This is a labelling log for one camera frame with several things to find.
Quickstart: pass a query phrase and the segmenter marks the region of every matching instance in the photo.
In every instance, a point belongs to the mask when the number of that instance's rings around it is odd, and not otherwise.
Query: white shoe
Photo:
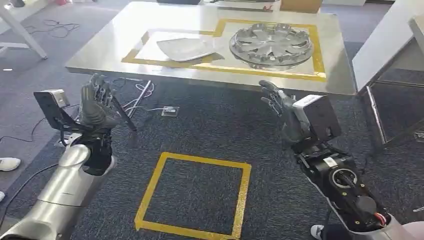
[[[21,160],[14,157],[0,157],[0,171],[8,172],[15,170],[21,164]]]
[[[310,234],[315,239],[322,240],[322,238],[321,238],[321,232],[323,231],[323,229],[324,229],[324,226],[323,225],[313,225],[310,228]]]
[[[6,194],[2,191],[0,191],[0,203],[3,201],[3,199],[6,197]]]

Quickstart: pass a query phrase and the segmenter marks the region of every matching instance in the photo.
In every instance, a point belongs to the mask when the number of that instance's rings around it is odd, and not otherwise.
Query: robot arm
[[[261,100],[281,119],[282,137],[301,171],[355,239],[414,240],[368,190],[353,157],[328,144],[341,134],[329,98],[308,95],[295,101],[271,82],[259,84],[269,97]]]
[[[78,122],[62,109],[69,105],[63,90],[35,92],[34,96],[51,127],[62,135],[73,133],[73,140],[67,143],[35,205],[0,240],[70,239],[78,216],[117,162],[112,155],[111,130],[119,116],[111,108],[113,95],[102,76],[94,75],[82,87]]]

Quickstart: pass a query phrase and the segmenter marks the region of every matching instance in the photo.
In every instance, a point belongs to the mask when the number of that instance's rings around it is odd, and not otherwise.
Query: robot finger
[[[277,116],[281,116],[281,114],[282,114],[281,110],[280,110],[280,109],[278,109],[278,108],[276,107],[275,103],[274,103],[271,99],[266,98],[266,97],[261,97],[261,98],[260,98],[260,100],[261,100],[262,102],[267,103],[267,104],[268,104],[268,106],[272,109],[272,111],[273,111],[275,114],[277,114]]]
[[[268,89],[271,92],[275,92],[278,89],[278,87],[274,83],[267,80],[260,80],[259,85]]]

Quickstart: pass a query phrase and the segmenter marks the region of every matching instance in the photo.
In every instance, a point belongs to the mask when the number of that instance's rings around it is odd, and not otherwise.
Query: floor marking
[[[150,200],[152,199],[156,185],[158,184],[159,177],[161,176],[162,170],[164,169],[165,162],[168,158],[175,160],[191,161],[203,164],[219,165],[230,168],[242,169],[241,183],[238,191],[237,206],[235,208],[234,222],[232,226],[231,235],[201,231],[195,229],[189,229],[178,226],[165,225],[157,222],[150,222],[143,220],[149,206]],[[218,160],[212,158],[205,158],[199,156],[182,155],[170,152],[163,152],[160,155],[159,161],[157,162],[156,168],[153,171],[150,182],[148,183],[147,189],[141,200],[137,214],[135,215],[134,223],[135,228],[140,230],[149,229],[153,231],[159,231],[164,233],[176,234],[191,238],[205,239],[205,240],[230,240],[239,239],[242,234],[243,216],[245,214],[246,197],[248,195],[249,179],[251,175],[252,166],[247,163]]]

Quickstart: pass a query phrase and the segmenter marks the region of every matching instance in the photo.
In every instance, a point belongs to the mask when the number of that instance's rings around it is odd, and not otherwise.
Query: black cable
[[[58,164],[56,163],[56,164],[53,164],[53,165],[51,165],[51,166],[48,166],[48,167],[45,167],[45,168],[43,168],[43,169],[41,169],[41,170],[39,170],[39,171],[37,171],[36,173],[34,173],[32,176],[30,176],[19,188],[18,188],[18,190],[15,192],[15,194],[11,197],[11,199],[9,200],[9,202],[7,203],[7,205],[6,205],[6,207],[4,208],[4,211],[3,211],[3,214],[2,214],[2,216],[1,216],[1,218],[0,218],[0,229],[2,228],[2,225],[3,225],[3,221],[5,220],[5,217],[6,217],[6,212],[8,211],[8,208],[9,208],[9,206],[11,205],[11,203],[12,203],[12,201],[18,196],[18,194],[22,191],[22,189],[24,189],[24,187],[35,177],[35,176],[37,176],[38,174],[40,174],[40,173],[42,173],[42,172],[44,172],[44,171],[46,171],[46,170],[49,170],[49,169],[51,169],[51,168],[54,168],[54,167],[56,167]]]
[[[66,106],[66,107],[64,107],[63,109],[68,109],[68,108],[72,108],[72,107],[75,107],[75,106],[78,106],[79,104],[74,104],[74,105],[70,105],[70,106]],[[6,139],[6,138],[8,138],[8,139],[15,139],[15,140],[19,140],[19,141],[23,141],[23,142],[27,142],[27,143],[32,143],[32,142],[34,142],[34,133],[35,133],[35,131],[36,131],[36,128],[38,127],[38,125],[40,125],[40,123],[44,120],[44,119],[46,119],[45,117],[43,117],[42,119],[40,119],[35,125],[34,125],[34,127],[32,128],[32,131],[31,131],[31,139],[30,140],[26,140],[26,139],[22,139],[22,138],[18,138],[18,137],[14,137],[14,136],[2,136],[2,137],[0,137],[0,142],[3,140],[3,139]]]
[[[338,177],[336,177],[336,178],[339,178],[340,180],[343,180],[343,182],[345,184],[347,184],[353,190],[355,190],[356,187],[357,187],[355,185],[355,183],[348,176],[346,176],[345,174],[342,173],[342,171],[339,172]]]
[[[118,77],[117,79],[112,80],[110,83],[112,85],[118,87],[119,89],[122,89],[125,86],[125,84],[127,84],[127,79],[126,78],[123,78],[123,77]]]
[[[322,230],[322,240],[327,240],[327,230],[329,227],[329,221],[332,211],[333,210],[331,209],[331,207],[328,207],[327,214],[325,215],[324,220],[324,229]]]
[[[63,144],[63,146],[67,146],[65,142],[65,129],[64,126],[60,126],[60,142]]]
[[[67,24],[61,24],[59,21],[46,19],[43,21],[44,25],[52,27],[50,29],[46,30],[39,30],[35,26],[26,26],[25,29],[28,31],[29,34],[39,33],[39,32],[46,32],[53,38],[66,38],[72,31],[79,28],[81,25],[77,23],[67,23]],[[64,35],[53,35],[52,32],[54,32],[57,29],[64,29],[66,32]]]

